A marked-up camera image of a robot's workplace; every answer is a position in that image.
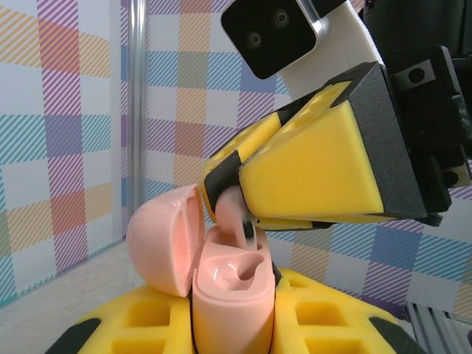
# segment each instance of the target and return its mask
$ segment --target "camera lens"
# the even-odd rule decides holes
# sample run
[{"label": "camera lens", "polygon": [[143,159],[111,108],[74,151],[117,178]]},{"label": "camera lens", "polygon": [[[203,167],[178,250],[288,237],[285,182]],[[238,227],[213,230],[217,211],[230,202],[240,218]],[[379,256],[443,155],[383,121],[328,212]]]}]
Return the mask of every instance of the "camera lens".
[{"label": "camera lens", "polygon": [[251,48],[255,48],[255,49],[259,48],[262,43],[259,33],[257,32],[249,33],[248,42]]},{"label": "camera lens", "polygon": [[274,14],[275,27],[283,28],[288,25],[288,14],[285,10],[278,10]]}]

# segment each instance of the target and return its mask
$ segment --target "metal pole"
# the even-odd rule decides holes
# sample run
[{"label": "metal pole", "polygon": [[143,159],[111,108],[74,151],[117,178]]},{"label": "metal pole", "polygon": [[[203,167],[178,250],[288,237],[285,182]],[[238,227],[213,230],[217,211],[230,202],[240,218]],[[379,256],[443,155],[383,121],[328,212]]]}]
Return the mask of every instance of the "metal pole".
[{"label": "metal pole", "polygon": [[130,0],[128,39],[128,217],[145,201],[145,103],[148,87],[148,1]]}]

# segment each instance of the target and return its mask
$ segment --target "open lid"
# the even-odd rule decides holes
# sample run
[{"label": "open lid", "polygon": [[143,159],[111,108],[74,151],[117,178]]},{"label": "open lid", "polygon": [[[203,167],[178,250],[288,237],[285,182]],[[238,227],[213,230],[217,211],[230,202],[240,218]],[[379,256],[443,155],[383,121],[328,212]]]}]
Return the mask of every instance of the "open lid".
[{"label": "open lid", "polygon": [[205,233],[204,210],[196,184],[176,188],[143,204],[126,234],[131,262],[159,291],[187,296]]}]

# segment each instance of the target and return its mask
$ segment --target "camera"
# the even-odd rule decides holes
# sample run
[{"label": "camera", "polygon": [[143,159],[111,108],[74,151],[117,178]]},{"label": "camera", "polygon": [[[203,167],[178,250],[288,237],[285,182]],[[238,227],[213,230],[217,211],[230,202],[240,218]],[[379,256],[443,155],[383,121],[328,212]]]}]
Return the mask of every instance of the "camera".
[{"label": "camera", "polygon": [[311,0],[235,0],[223,11],[221,25],[260,79],[313,51],[327,31]]}]

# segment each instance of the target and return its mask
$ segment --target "plaid wallpaper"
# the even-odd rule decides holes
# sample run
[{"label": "plaid wallpaper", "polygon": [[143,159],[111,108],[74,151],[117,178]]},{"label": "plaid wallpaper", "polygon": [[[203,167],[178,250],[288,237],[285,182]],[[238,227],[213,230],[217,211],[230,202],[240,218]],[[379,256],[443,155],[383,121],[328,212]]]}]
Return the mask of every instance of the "plaid wallpaper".
[{"label": "plaid wallpaper", "polygon": [[[289,102],[281,79],[255,79],[226,39],[227,3],[150,0],[148,198],[197,182],[238,128]],[[270,233],[273,258],[394,314],[409,300],[472,316],[472,188],[453,196],[439,229],[398,221]]]},{"label": "plaid wallpaper", "polygon": [[109,0],[0,0],[0,305],[122,239],[110,25]]}]

